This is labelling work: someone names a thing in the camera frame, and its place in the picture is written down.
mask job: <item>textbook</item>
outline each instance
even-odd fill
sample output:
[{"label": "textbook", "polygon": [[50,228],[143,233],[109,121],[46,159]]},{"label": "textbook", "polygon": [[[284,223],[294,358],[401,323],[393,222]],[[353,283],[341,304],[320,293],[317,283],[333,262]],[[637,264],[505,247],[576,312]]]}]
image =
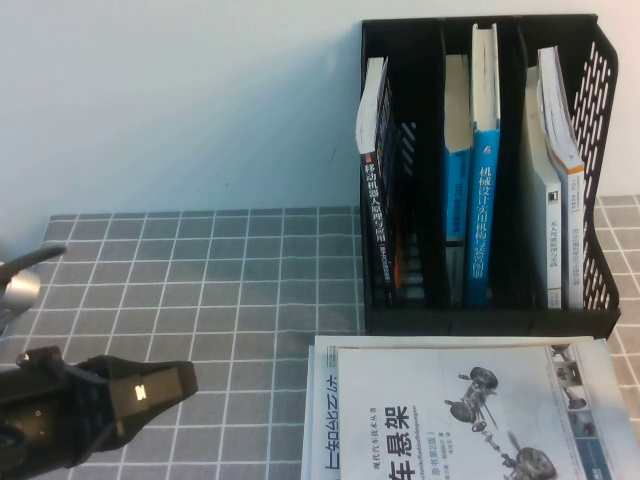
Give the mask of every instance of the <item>textbook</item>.
[{"label": "textbook", "polygon": [[638,478],[605,340],[337,356],[345,480]]},{"label": "textbook", "polygon": [[377,266],[387,306],[395,299],[395,242],[392,199],[397,132],[393,118],[393,98],[387,76],[388,60],[370,58],[365,86],[356,118],[356,144],[362,162],[367,214],[373,231]]},{"label": "textbook", "polygon": [[444,87],[445,254],[452,306],[462,304],[471,143],[468,59],[466,55],[447,55]]},{"label": "textbook", "polygon": [[338,350],[359,348],[472,348],[509,347],[515,345],[551,345],[577,343],[590,337],[315,337],[313,358],[309,357],[307,377],[307,411],[303,448],[303,480],[340,480],[343,462],[341,448],[341,405],[338,401]]},{"label": "textbook", "polygon": [[556,47],[538,51],[547,147],[562,185],[562,303],[583,308],[584,163],[571,125]]},{"label": "textbook", "polygon": [[538,67],[527,70],[520,158],[520,219],[533,259],[536,294],[548,308],[561,308],[562,187],[551,164],[538,103]]},{"label": "textbook", "polygon": [[471,117],[473,154],[469,171],[466,303],[487,303],[491,224],[500,144],[500,75],[498,29],[471,33]]}]

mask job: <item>perforated side panel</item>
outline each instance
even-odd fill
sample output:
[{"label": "perforated side panel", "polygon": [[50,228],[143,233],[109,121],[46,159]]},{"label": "perforated side panel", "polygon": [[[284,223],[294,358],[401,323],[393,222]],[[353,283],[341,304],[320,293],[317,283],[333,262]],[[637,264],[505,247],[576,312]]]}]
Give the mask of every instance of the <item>perforated side panel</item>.
[{"label": "perforated side panel", "polygon": [[[585,164],[585,212],[593,212],[595,204],[615,86],[615,74],[612,75],[611,60],[604,54],[606,50],[606,47],[599,48],[596,42],[591,44],[589,58],[583,66],[580,89],[576,92],[573,103],[572,123]],[[585,215],[584,307],[615,309],[618,304],[617,288],[610,272],[603,272],[608,267],[600,249],[595,247],[596,242],[593,215]]]}]

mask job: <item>magazine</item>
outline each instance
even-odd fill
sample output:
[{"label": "magazine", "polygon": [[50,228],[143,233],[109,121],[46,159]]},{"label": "magazine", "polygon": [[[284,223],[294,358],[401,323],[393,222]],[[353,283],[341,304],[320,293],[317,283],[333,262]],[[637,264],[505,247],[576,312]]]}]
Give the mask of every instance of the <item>magazine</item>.
[{"label": "magazine", "polygon": [[635,479],[604,340],[338,353],[342,478]]},{"label": "magazine", "polygon": [[340,480],[341,433],[338,408],[338,349],[361,348],[472,348],[505,347],[514,345],[550,345],[578,343],[591,337],[373,337],[373,336],[316,336],[313,354],[312,433],[310,443],[310,478],[312,480]]}]

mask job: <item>black file organizer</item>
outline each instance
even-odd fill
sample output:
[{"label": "black file organizer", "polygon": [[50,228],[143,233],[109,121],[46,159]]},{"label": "black file organizer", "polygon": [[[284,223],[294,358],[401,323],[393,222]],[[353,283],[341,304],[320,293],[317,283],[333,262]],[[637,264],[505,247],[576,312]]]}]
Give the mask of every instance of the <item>black file organizer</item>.
[{"label": "black file organizer", "polygon": [[[444,63],[446,54],[470,54],[471,28],[498,25],[501,140],[496,184],[487,309],[446,307],[441,238]],[[584,309],[536,308],[530,259],[517,248],[515,202],[526,69],[539,48],[558,46],[567,100],[585,161]],[[361,229],[366,333],[372,335],[574,336],[607,338],[620,316],[619,295],[596,237],[593,209],[602,168],[618,62],[595,15],[500,16],[372,20],[362,25],[362,85],[367,59],[388,56],[398,123],[417,124],[417,164],[398,189],[405,217],[418,235],[425,301],[385,308],[367,204],[361,184]]]}]

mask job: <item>checkered table surface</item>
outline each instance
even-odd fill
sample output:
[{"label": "checkered table surface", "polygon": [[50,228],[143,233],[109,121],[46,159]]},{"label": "checkered table surface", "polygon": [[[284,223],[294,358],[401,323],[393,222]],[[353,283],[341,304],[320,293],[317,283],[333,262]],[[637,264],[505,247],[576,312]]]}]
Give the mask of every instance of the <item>checkered table surface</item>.
[{"label": "checkered table surface", "polygon": [[124,449],[45,479],[298,480],[308,346],[363,323],[358,210],[55,216],[39,304],[5,332],[0,365],[58,345],[191,360],[200,391]]},{"label": "checkered table surface", "polygon": [[594,213],[598,240],[620,293],[622,316],[609,348],[640,441],[640,196],[600,198]]}]

